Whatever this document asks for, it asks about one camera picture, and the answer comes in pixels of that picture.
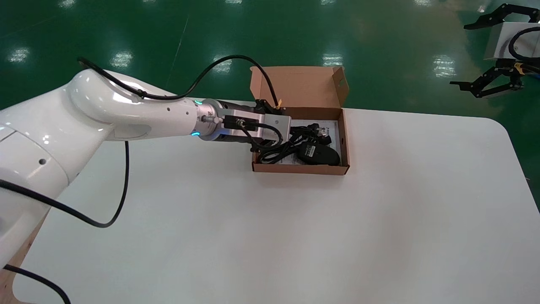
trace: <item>box lid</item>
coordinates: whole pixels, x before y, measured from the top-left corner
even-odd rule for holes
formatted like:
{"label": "box lid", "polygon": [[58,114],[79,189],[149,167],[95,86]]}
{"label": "box lid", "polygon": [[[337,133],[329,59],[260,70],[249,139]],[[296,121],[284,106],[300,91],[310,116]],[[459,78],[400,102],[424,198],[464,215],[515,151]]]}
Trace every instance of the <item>box lid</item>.
{"label": "box lid", "polygon": [[[341,108],[349,94],[343,67],[263,67],[282,107]],[[251,93],[272,104],[261,71],[251,67]]]}

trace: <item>power adapter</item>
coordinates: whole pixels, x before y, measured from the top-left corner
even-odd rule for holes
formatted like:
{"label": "power adapter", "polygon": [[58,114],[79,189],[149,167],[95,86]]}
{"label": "power adapter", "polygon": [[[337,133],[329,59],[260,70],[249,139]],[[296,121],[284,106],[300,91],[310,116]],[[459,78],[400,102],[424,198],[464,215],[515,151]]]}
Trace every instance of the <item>power adapter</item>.
{"label": "power adapter", "polygon": [[340,161],[339,154],[336,150],[313,142],[303,142],[298,152],[296,152],[296,156],[306,164],[337,166]]}

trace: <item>cardboard box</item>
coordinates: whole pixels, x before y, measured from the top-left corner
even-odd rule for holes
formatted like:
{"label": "cardboard box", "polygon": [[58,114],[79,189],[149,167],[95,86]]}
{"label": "cardboard box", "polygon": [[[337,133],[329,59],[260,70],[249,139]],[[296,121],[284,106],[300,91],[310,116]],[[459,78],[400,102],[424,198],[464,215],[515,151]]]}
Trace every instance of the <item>cardboard box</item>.
{"label": "cardboard box", "polygon": [[[345,175],[350,168],[347,148],[347,125],[341,107],[349,94],[343,67],[265,67],[285,115],[298,120],[335,120],[338,124],[341,149],[339,166],[289,165],[256,163],[257,154],[252,157],[255,172],[308,173],[325,175]],[[262,73],[251,68],[251,93],[256,99],[272,100],[270,89]]]}

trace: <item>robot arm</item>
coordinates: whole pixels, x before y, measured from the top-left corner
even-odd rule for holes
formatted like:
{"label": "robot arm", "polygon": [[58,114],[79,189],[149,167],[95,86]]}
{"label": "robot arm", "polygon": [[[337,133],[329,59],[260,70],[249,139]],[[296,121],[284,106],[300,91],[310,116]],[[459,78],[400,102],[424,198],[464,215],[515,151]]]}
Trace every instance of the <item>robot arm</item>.
{"label": "robot arm", "polygon": [[[110,72],[123,83],[155,95],[165,90]],[[230,118],[280,122],[287,140],[291,118],[217,100],[143,99],[91,69],[68,84],[0,111],[0,179],[51,198],[77,177],[104,141],[198,135],[203,140],[248,142]],[[257,140],[275,140],[262,128]],[[5,265],[49,210],[40,202],[0,189],[0,265]]]}

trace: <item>black power cord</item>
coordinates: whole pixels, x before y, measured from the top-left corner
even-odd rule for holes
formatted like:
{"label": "black power cord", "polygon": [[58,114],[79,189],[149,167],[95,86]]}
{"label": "black power cord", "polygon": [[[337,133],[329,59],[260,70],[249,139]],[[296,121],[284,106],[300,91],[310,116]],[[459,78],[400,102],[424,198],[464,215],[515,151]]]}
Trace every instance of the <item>black power cord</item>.
{"label": "black power cord", "polygon": [[517,32],[517,34],[514,37],[512,37],[512,39],[508,43],[508,52],[510,52],[510,54],[515,59],[518,59],[518,60],[521,60],[521,61],[527,62],[527,63],[538,64],[539,61],[540,61],[540,57],[523,56],[523,55],[518,54],[516,52],[516,50],[514,49],[514,45],[516,44],[516,41],[518,40],[518,38],[520,38],[522,35],[527,34],[529,32],[538,32],[538,31],[540,31],[540,27],[528,28],[528,29],[524,29],[524,30],[521,30],[521,31]]}
{"label": "black power cord", "polygon": [[257,157],[258,163],[274,164],[283,158],[298,152],[302,142],[319,142],[318,124],[311,124],[307,127],[291,127],[290,139],[281,145],[271,146],[270,149],[262,150]]}
{"label": "black power cord", "polygon": [[30,272],[28,270],[24,270],[22,268],[19,268],[19,267],[15,267],[15,266],[12,266],[12,265],[5,265],[4,266],[4,269],[5,270],[8,270],[8,271],[11,271],[11,272],[14,272],[14,273],[18,273],[20,275],[24,275],[24,276],[27,276],[31,279],[34,279],[42,284],[45,284],[47,285],[48,287],[50,287],[52,290],[54,290],[59,296],[60,298],[62,298],[62,300],[64,301],[65,304],[71,304],[71,301],[69,300],[69,297],[68,295],[66,294],[66,292],[64,292],[58,285],[54,284],[53,282],[47,280],[46,278],[40,276],[40,275],[37,275],[33,272]]}
{"label": "black power cord", "polygon": [[210,64],[209,66],[206,67],[206,69],[204,69],[201,74],[199,75],[199,77],[197,77],[197,79],[195,79],[195,81],[193,82],[193,84],[191,85],[191,87],[183,94],[181,95],[174,95],[174,96],[161,96],[161,95],[154,95],[154,94],[149,94],[143,90],[140,90],[140,89],[134,89],[133,87],[123,83],[122,81],[118,80],[117,78],[115,78],[114,76],[112,76],[111,74],[109,74],[107,71],[105,71],[104,69],[100,68],[99,66],[97,66],[95,63],[89,61],[88,59],[86,58],[83,58],[83,57],[79,57],[77,58],[77,61],[83,65],[84,67],[88,67],[94,71],[96,71],[98,74],[102,75],[103,77],[107,78],[108,80],[114,82],[116,85],[118,85],[119,87],[125,89],[126,91],[129,91],[135,95],[138,95],[142,98],[150,98],[150,99],[154,99],[154,100],[178,100],[180,98],[184,98],[186,97],[187,95],[189,95],[194,89],[195,87],[197,87],[197,85],[199,84],[199,82],[202,80],[202,78],[210,71],[212,70],[216,65],[224,62],[224,61],[227,61],[227,60],[231,60],[231,59],[242,59],[242,60],[246,60],[246,61],[249,61],[251,63],[253,63],[262,73],[262,75],[264,76],[264,78],[266,79],[266,82],[268,83],[268,87],[270,88],[270,93],[272,94],[272,99],[274,100],[274,104],[275,106],[277,107],[279,104],[278,104],[278,98],[276,97],[275,95],[275,91],[274,91],[274,87],[272,86],[272,83],[270,82],[270,77],[268,77],[268,74],[266,74],[266,72],[264,71],[264,69],[262,68],[262,66],[257,63],[257,61],[253,60],[252,58],[248,57],[248,56],[244,56],[244,55],[230,55],[230,56],[226,56],[226,57],[223,57],[221,59],[218,59],[216,60],[215,62],[213,62],[212,64]]}
{"label": "black power cord", "polygon": [[[281,134],[281,132],[279,132],[279,130],[276,127],[274,127],[272,125],[265,124],[265,123],[244,122],[244,121],[237,122],[237,125],[244,132],[244,134],[246,134],[246,137],[249,139],[249,143],[251,144],[251,147],[253,148],[254,151],[257,151],[257,150],[259,150],[259,151],[270,150],[270,149],[273,149],[276,146],[279,146],[283,142],[283,135]],[[275,144],[273,144],[272,146],[263,146],[260,143],[258,143],[257,141],[253,140],[253,137],[251,136],[251,134],[249,134],[249,132],[245,128],[246,125],[252,126],[252,127],[259,127],[259,128],[263,128],[263,129],[270,129],[270,130],[274,131],[274,133],[276,133],[276,135],[278,136],[278,141]]]}
{"label": "black power cord", "polygon": [[88,224],[90,224],[90,225],[92,225],[94,227],[98,227],[98,228],[110,227],[112,224],[114,224],[114,222],[116,222],[116,219],[118,218],[118,216],[120,215],[120,212],[122,211],[122,207],[124,206],[124,201],[126,200],[126,195],[127,195],[127,185],[129,184],[130,147],[129,147],[129,144],[127,143],[127,141],[125,141],[124,144],[125,144],[125,149],[126,149],[126,173],[125,173],[125,176],[124,176],[124,190],[122,192],[122,198],[120,199],[120,204],[118,205],[118,209],[116,210],[116,213],[114,214],[112,219],[107,223],[97,222],[97,221],[89,218],[88,216],[80,213],[79,211],[60,203],[59,201],[53,200],[50,197],[47,197],[47,196],[45,196],[43,194],[37,193],[37,192],[35,192],[33,190],[30,190],[30,189],[25,188],[25,187],[21,187],[21,186],[19,186],[17,184],[14,184],[14,183],[11,183],[11,182],[8,182],[8,181],[5,181],[5,180],[0,180],[0,188],[4,188],[4,189],[7,189],[9,191],[13,191],[13,192],[22,194],[24,196],[27,196],[27,197],[29,197],[31,199],[42,202],[42,203],[44,203],[46,205],[49,205],[51,207],[55,207],[57,209],[60,209],[63,212],[66,212],[66,213],[68,213],[70,215],[73,215],[74,217],[76,217],[76,218],[80,219],[81,221],[83,221],[85,223],[88,223]]}

